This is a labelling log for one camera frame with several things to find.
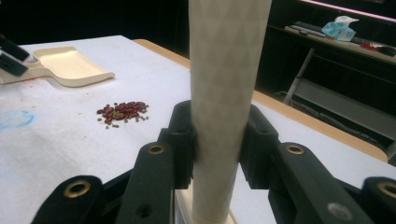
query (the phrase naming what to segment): tissue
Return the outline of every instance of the tissue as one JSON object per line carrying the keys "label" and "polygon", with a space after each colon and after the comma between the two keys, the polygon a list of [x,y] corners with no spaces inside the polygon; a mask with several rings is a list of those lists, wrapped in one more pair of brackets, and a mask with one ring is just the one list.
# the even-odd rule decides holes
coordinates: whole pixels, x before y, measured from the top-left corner
{"label": "tissue", "polygon": [[334,37],[335,40],[350,41],[356,32],[348,26],[351,22],[358,21],[357,19],[349,18],[348,16],[340,16],[335,21],[328,22],[323,28],[322,32],[325,35]]}

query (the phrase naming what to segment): scoop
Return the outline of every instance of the scoop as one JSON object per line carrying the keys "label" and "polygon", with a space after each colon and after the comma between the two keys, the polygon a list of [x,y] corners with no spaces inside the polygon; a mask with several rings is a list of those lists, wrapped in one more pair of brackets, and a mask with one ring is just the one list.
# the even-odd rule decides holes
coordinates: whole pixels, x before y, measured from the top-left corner
{"label": "scoop", "polygon": [[74,47],[37,49],[32,55],[37,62],[24,63],[28,70],[20,77],[0,69],[0,84],[52,77],[66,87],[81,87],[115,76],[92,63]]}

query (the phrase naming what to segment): bean pile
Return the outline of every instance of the bean pile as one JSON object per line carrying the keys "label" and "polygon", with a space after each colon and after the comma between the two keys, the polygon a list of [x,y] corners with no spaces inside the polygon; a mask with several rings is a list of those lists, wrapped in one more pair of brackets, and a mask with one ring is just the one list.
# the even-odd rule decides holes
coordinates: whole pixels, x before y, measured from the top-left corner
{"label": "bean pile", "polygon": [[140,114],[145,114],[148,111],[149,105],[146,105],[144,102],[129,102],[129,103],[114,103],[114,107],[110,105],[106,105],[103,109],[99,109],[96,111],[97,114],[102,115],[105,119],[106,129],[111,125],[113,128],[119,128],[120,125],[113,124],[114,120],[124,120],[125,123],[128,122],[129,119],[135,119],[138,122],[140,119],[146,120],[149,117],[143,117]]}

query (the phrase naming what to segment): wooden table edge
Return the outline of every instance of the wooden table edge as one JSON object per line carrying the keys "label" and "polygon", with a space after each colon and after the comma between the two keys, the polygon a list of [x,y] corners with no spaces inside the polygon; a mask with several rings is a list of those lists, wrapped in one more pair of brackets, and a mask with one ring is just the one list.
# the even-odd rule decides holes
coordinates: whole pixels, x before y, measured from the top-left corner
{"label": "wooden table edge", "polygon": [[[191,67],[189,59],[186,59],[186,58],[174,53],[173,51],[171,51],[169,49],[165,49],[161,46],[158,46],[146,39],[135,39],[134,42],[147,48],[147,49],[150,49],[150,50],[162,55],[163,57],[165,57],[167,59],[174,61],[175,63],[183,65],[187,68]],[[314,118],[306,115],[303,112],[300,112],[292,107],[289,107],[288,105],[284,105],[284,104],[280,103],[279,101],[272,99],[269,96],[266,96],[258,91],[254,91],[253,92],[253,100],[255,100],[258,103],[261,103],[263,105],[266,105],[266,106],[270,107],[271,109],[275,110],[276,112],[278,112],[290,119],[294,119],[313,130],[323,133],[323,134],[329,136],[330,138],[333,138],[339,142],[342,142],[350,147],[354,147],[357,150],[359,150],[365,154],[368,154],[374,158],[377,158],[381,161],[388,162],[387,155],[380,148],[375,147],[369,143],[366,143],[349,133],[345,133],[339,129],[336,129],[333,126],[331,126],[327,123],[324,123],[318,119],[314,119]]]}

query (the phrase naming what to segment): light strip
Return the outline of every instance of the light strip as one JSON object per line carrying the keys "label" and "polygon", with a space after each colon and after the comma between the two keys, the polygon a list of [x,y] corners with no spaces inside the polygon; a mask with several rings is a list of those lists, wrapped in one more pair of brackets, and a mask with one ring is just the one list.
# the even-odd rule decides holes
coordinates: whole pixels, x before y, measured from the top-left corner
{"label": "light strip", "polygon": [[383,20],[383,21],[396,22],[396,19],[393,19],[393,18],[378,16],[378,15],[375,15],[375,14],[362,12],[362,11],[358,11],[358,10],[353,10],[353,9],[346,8],[346,7],[333,6],[333,5],[329,5],[329,4],[325,4],[325,3],[315,2],[315,1],[312,1],[312,0],[299,0],[299,1],[310,3],[310,4],[315,4],[315,5],[322,6],[322,7],[330,7],[330,8],[334,8],[334,9],[338,9],[338,10],[343,10],[343,11],[359,14],[359,15],[362,15],[362,16],[367,16],[367,17],[380,19],[380,20]]}

